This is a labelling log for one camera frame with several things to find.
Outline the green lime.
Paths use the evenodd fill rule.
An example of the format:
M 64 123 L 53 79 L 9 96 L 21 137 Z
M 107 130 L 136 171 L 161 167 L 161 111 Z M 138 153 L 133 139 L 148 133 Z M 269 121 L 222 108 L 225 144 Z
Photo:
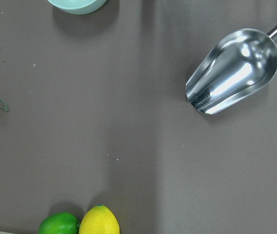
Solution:
M 69 212 L 48 216 L 39 227 L 39 234 L 78 234 L 80 221 Z

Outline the metal ice scoop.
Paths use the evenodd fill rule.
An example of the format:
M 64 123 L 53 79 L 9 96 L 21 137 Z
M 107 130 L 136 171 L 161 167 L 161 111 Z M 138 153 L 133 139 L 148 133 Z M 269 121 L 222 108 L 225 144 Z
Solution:
M 225 36 L 185 84 L 188 102 L 214 115 L 266 86 L 277 72 L 277 26 L 244 28 Z

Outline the mint green bowl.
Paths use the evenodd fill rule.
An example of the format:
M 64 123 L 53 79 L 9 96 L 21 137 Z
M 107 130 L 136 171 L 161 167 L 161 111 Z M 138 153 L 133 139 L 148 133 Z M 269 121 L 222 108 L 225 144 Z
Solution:
M 66 13 L 85 15 L 101 8 L 106 0 L 48 0 L 48 2 Z

